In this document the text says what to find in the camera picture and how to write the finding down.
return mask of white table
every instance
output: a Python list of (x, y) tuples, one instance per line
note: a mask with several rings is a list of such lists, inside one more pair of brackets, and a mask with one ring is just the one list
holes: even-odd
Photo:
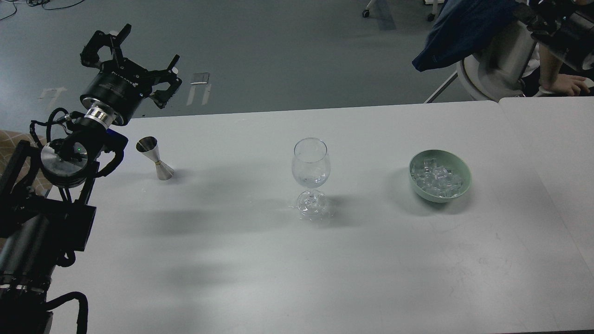
[(500, 105), (594, 271), (594, 97), (508, 98)]
[[(98, 179), (87, 250), (49, 298), (89, 333), (495, 333), (594, 328), (594, 277), (494, 102), (134, 119)], [(159, 181), (135, 142), (155, 136)], [(293, 145), (328, 145), (331, 219), (296, 211)], [(473, 173), (449, 204), (407, 180), (444, 149)], [(55, 312), (73, 332), (77, 306)]]

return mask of jigger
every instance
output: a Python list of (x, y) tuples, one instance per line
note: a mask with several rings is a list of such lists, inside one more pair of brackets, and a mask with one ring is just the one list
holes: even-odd
[(159, 179), (166, 180), (173, 176), (173, 168), (162, 162), (159, 157), (159, 147), (155, 137), (142, 138), (136, 143), (136, 149), (154, 162)]

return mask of glass base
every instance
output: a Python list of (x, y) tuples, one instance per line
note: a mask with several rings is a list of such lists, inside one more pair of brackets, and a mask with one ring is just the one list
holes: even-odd
[(306, 190), (297, 198), (297, 209), (304, 216), (319, 216), (326, 211), (328, 199), (317, 190)]

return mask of white chair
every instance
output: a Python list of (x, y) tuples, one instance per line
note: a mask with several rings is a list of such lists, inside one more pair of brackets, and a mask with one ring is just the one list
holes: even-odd
[(484, 50), (459, 61), (456, 72), (425, 103), (433, 102), (456, 77), (475, 100), (499, 102), (504, 97), (523, 96), (522, 74), (535, 46), (525, 25), (509, 24)]
[[(363, 17), (369, 17), (369, 10), (376, 1), (377, 0), (370, 0), (370, 2), (367, 4), (367, 7), (365, 7), (365, 9), (363, 10)], [(431, 9), (431, 13), (427, 15), (427, 21), (433, 21), (433, 19), (435, 19), (435, 16), (437, 15), (437, 4), (442, 4), (444, 0), (425, 0), (425, 5), (429, 4), (429, 1), (432, 1), (433, 7)]]

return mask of dark blue jacket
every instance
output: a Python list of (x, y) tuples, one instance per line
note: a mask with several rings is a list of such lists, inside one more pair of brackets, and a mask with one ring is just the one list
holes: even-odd
[(425, 49), (412, 64), (420, 72), (448, 67), (484, 49), (516, 20), (512, 13), (518, 5), (515, 0), (445, 0)]

